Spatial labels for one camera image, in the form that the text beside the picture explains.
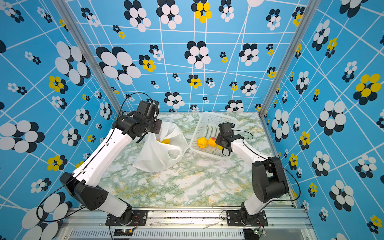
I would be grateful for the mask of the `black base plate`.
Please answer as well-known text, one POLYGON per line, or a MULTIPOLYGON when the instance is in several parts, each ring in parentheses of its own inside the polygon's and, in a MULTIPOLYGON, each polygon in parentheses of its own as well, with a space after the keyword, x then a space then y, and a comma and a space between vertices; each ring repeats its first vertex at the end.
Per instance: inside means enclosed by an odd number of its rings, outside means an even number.
POLYGON ((105 225, 108 226, 145 226, 149 211, 133 209, 127 210, 121 217, 115 217, 111 214, 107 215, 105 225))
POLYGON ((267 227, 268 220, 265 211, 249 215, 243 209, 226 211, 229 227, 267 227))

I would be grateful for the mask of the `aluminium front rail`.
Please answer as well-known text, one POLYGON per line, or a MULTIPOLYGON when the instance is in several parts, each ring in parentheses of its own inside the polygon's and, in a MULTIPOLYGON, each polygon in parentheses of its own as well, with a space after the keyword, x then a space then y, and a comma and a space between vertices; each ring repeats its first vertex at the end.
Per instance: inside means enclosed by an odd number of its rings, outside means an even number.
POLYGON ((308 214, 288 206, 265 208, 266 222, 243 226, 235 207, 143 208, 140 225, 110 226, 103 212, 81 210, 68 218, 58 240, 315 240, 308 214))

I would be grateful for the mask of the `yellow fruit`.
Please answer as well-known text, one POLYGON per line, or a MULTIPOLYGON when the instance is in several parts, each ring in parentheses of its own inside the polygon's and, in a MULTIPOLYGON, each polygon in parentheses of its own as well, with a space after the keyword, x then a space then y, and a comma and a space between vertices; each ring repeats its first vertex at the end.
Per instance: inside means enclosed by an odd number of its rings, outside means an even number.
POLYGON ((197 146, 200 149, 204 149, 208 146, 208 140, 205 137, 201 137, 197 140, 197 146))

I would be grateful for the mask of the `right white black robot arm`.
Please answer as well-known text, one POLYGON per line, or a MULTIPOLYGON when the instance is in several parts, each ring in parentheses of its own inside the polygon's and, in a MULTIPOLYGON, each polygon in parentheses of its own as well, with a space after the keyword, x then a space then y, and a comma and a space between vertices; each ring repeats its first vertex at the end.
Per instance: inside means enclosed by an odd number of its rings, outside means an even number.
POLYGON ((245 137, 234 133, 234 124, 219 125, 216 144, 237 155, 252 167, 251 197, 241 204, 243 218, 255 217, 273 201, 289 192, 285 169, 278 157, 268 157, 250 146, 245 137))

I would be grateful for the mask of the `white plastic bag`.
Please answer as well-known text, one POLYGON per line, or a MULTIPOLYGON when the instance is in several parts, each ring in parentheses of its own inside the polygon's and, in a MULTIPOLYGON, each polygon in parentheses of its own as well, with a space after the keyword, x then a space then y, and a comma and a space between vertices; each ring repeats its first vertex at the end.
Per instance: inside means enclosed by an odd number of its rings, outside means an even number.
POLYGON ((150 133, 133 166, 148 173, 162 172, 182 160, 189 145, 181 129, 174 123, 162 123, 159 134, 150 133), (171 144, 157 140, 170 139, 171 144))

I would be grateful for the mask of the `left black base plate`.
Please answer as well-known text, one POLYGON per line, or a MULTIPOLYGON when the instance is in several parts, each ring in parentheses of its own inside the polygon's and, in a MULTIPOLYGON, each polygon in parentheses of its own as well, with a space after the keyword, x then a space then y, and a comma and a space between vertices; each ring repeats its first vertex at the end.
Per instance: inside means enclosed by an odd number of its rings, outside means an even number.
POLYGON ((133 209, 127 210, 121 217, 115 217, 111 214, 107 215, 105 225, 108 226, 145 226, 149 211, 133 209))

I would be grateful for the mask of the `right aluminium corner post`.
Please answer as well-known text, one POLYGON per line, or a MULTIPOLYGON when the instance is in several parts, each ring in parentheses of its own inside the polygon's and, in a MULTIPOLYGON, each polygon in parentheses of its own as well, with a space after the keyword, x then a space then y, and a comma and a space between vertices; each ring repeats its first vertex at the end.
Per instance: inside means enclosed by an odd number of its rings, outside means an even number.
POLYGON ((316 13, 317 8, 319 7, 321 3, 321 0, 311 0, 309 1, 309 4, 307 5, 305 9, 305 14, 303 19, 301 20, 301 23, 297 27, 297 30, 295 34, 293 35, 293 38, 287 48, 287 51, 282 59, 282 62, 278 68, 277 76, 272 81, 272 84, 269 88, 269 91, 265 97, 265 100, 262 104, 262 109, 260 112, 260 116, 263 117, 264 114, 267 112, 269 105, 271 104, 273 97, 275 95, 275 91, 279 84, 281 83, 284 74, 286 73, 289 65, 291 64, 291 61, 294 57, 294 53, 296 52, 297 47, 301 43, 301 40, 303 39, 306 31, 308 30, 308 27, 316 13))

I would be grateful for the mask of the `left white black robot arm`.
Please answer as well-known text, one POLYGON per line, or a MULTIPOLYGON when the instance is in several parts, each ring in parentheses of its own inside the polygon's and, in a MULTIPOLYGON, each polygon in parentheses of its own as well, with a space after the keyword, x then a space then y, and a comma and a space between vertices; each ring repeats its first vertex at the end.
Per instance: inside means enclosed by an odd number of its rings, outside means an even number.
POLYGON ((68 193, 90 211, 110 214, 127 225, 133 218, 132 206, 99 186, 99 182, 116 156, 135 138, 158 134, 159 102, 141 101, 137 110, 117 118, 107 137, 73 173, 64 173, 60 181, 68 193))

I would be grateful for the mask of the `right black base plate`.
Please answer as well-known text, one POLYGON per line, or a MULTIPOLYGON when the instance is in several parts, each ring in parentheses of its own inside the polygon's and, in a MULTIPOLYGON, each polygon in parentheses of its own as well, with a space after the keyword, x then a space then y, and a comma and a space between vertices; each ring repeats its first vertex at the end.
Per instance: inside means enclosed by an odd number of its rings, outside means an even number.
POLYGON ((243 209, 226 211, 229 227, 267 227, 268 220, 265 211, 249 215, 243 209))

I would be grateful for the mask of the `left aluminium corner post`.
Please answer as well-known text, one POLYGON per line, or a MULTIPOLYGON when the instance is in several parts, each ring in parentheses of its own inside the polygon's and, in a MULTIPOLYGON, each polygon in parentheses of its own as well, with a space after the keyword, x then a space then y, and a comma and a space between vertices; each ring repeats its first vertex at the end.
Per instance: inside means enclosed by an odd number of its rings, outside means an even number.
POLYGON ((91 71, 95 74, 95 78, 98 80, 100 86, 102 87, 103 91, 107 95, 112 106, 117 111, 117 114, 121 114, 122 113, 122 110, 120 110, 121 104, 118 101, 115 94, 113 94, 111 90, 111 86, 109 85, 106 77, 104 76, 104 73, 102 72, 96 58, 93 56, 93 52, 91 51, 85 39, 85 34, 81 32, 80 27, 75 21, 74 15, 70 12, 69 6, 66 4, 65 1, 52 1, 52 2, 56 7, 60 16, 63 18, 65 24, 68 26, 72 37, 74 38, 77 46, 80 48, 81 52, 83 53, 86 61, 89 63, 91 71))

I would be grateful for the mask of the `red orange fruit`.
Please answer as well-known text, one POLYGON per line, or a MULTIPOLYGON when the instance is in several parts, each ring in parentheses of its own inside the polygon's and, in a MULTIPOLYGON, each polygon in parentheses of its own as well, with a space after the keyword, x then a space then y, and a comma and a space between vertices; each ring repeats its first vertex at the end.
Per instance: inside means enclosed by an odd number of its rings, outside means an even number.
POLYGON ((208 140, 208 145, 209 145, 210 147, 212 147, 212 148, 215 148, 215 147, 217 146, 217 144, 216 144, 216 138, 215 138, 215 137, 211 137, 211 138, 209 138, 209 140, 208 140))

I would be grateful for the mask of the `aluminium corner post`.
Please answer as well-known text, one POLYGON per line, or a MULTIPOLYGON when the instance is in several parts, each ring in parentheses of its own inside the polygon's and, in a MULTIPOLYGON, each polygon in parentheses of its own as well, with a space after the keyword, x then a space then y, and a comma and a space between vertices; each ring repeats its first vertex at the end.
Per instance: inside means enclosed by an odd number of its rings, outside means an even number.
POLYGON ((89 63, 91 71, 95 74, 95 78, 98 80, 100 86, 102 87, 103 91, 107 95, 112 106, 117 111, 117 114, 121 114, 122 113, 122 110, 120 110, 121 104, 118 101, 115 94, 113 94, 111 90, 111 86, 109 85, 106 77, 104 76, 104 73, 102 72, 96 58, 93 56, 93 52, 91 51, 85 39, 85 34, 81 32, 80 27, 75 21, 74 15, 70 12, 69 6, 66 4, 65 1, 52 1, 52 2, 56 7, 60 16, 63 18, 65 24, 68 26, 72 37, 74 38, 77 46, 80 48, 81 52, 83 53, 86 61, 89 63))
POLYGON ((295 34, 293 35, 293 38, 287 48, 287 51, 282 59, 282 62, 278 68, 277 76, 272 81, 272 84, 269 88, 269 91, 265 97, 265 100, 262 104, 262 109, 260 112, 260 116, 263 117, 264 114, 267 112, 269 105, 271 104, 273 97, 275 95, 275 91, 279 84, 281 83, 284 74, 286 73, 289 65, 291 64, 291 61, 294 57, 294 53, 296 52, 297 47, 301 43, 301 40, 303 39, 306 31, 308 30, 308 27, 316 13, 317 8, 319 7, 321 3, 321 0, 311 0, 309 1, 309 4, 307 5, 305 9, 305 14, 303 19, 301 20, 301 23, 297 27, 297 30, 295 34))

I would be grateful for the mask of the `white plastic basket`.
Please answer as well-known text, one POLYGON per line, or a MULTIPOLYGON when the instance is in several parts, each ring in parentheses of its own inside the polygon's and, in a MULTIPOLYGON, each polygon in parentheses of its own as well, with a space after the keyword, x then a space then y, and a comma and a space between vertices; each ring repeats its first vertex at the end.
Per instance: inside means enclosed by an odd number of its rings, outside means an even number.
POLYGON ((219 150, 218 147, 213 148, 207 146, 203 149, 198 147, 198 140, 200 138, 206 138, 207 140, 209 140, 210 137, 216 138, 219 134, 219 124, 227 122, 238 125, 238 120, 229 115, 218 114, 213 112, 203 112, 200 116, 200 119, 189 144, 191 151, 197 154, 201 154, 205 157, 210 157, 218 160, 229 159, 230 156, 225 156, 222 153, 222 150, 219 150))

